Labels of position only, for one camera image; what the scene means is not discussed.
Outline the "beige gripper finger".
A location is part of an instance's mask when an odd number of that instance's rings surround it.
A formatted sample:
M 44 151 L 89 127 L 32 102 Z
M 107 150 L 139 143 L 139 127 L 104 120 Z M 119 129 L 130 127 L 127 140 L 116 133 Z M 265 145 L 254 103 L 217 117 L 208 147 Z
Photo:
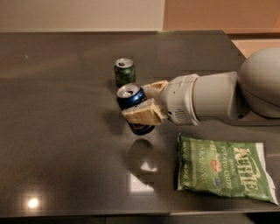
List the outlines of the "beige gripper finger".
M 122 115 L 129 123 L 142 125 L 160 125 L 168 118 L 164 108 L 154 98 L 125 109 Z
M 167 80 L 161 80 L 153 82 L 151 84 L 146 84 L 142 86 L 142 89 L 148 100 L 154 99 L 156 102 L 160 101 L 160 95 L 163 89 L 167 86 Z

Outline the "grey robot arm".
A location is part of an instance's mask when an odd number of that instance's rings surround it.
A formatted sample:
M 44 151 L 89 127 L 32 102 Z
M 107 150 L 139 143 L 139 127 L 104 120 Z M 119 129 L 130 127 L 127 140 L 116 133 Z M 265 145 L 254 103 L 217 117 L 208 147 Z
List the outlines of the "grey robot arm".
M 218 120 L 236 126 L 280 124 L 280 48 L 255 52 L 237 72 L 199 76 L 145 85 L 146 101 L 126 108 L 130 123 L 197 125 Z

